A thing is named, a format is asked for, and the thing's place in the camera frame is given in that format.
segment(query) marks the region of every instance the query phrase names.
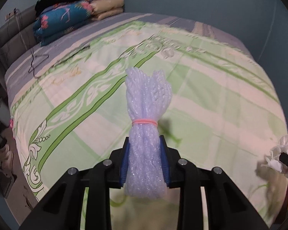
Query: bubble wrap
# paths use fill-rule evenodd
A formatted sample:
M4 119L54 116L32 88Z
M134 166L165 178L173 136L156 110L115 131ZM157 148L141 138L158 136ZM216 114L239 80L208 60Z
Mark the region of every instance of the bubble wrap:
M135 67L126 70L126 97L131 120L152 119L158 121L172 99L171 85L162 71L147 76ZM126 178L126 194L140 198L156 199L164 196L164 182L160 139L153 124L134 124L129 131L129 166Z

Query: power strip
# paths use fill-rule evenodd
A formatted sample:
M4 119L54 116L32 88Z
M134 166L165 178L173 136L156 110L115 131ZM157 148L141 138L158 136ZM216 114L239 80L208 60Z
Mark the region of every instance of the power strip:
M15 15L16 13L17 13L17 9L14 8L14 10L13 10L11 13L8 13L8 14L4 17L5 21L7 21L7 20L10 19L11 17L13 17L13 15Z

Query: metal screw head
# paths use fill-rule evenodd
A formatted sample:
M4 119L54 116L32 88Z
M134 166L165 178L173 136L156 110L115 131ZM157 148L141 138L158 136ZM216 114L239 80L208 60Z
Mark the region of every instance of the metal screw head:
M223 170L220 167L214 167L214 173L221 174Z
M103 165L110 166L112 164L112 161L110 159L106 159L103 161Z
M188 161L187 161L186 159L180 158L180 159L178 160L178 163L179 163L180 165L187 165Z
M77 168L69 168L69 169L67 170L67 173L69 173L70 175L74 175L74 174L77 173L77 171L78 171Z

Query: folded blanket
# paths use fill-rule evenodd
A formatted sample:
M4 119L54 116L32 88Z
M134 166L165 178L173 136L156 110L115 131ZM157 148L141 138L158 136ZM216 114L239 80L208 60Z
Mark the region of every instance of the folded blanket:
M93 0L91 2L92 14L97 15L114 8L122 7L123 5L124 0Z
M41 38L40 39L40 46L46 46L48 44L50 44L51 42L61 38L62 36L66 35L66 34L69 34L70 32L76 30L77 28L79 27L82 27L84 26L85 24L87 24L89 22L89 19L86 19L85 21L82 21L82 22L79 22L65 30L62 30L56 34L53 34L51 36L48 36L48 37L44 37L44 38Z
M92 7L86 0L65 5L58 4L54 7L52 10L46 9L33 26L34 36L38 42L70 27L75 28L76 24L87 20L92 13Z
M102 12L102 13L99 13L97 15L94 15L92 17L92 20L93 21L100 21L102 19L105 19L105 18L110 17L110 16L114 16L114 15L117 15L117 14L120 14L120 13L123 13L123 8L122 7L111 9L109 11Z

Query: pink object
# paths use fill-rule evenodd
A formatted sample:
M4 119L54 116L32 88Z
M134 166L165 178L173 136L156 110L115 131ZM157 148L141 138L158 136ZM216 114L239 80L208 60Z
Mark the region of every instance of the pink object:
M83 7L84 9L86 9L86 10L89 11L90 13L93 12L93 8L92 8L92 6L91 6L91 4L90 4L89 2L82 2L81 5L82 5L82 7Z
M151 123L151 124L153 124L154 126L158 127L157 121L152 120L152 119L148 119L148 118L139 118L139 119L133 120L133 121L132 121L132 125L134 125L135 123L138 123L138 124Z
M13 129L13 127L14 127L14 120L11 118L11 119L10 119L10 128Z
M47 28L48 27L48 16L47 15L43 15L41 18L41 28Z

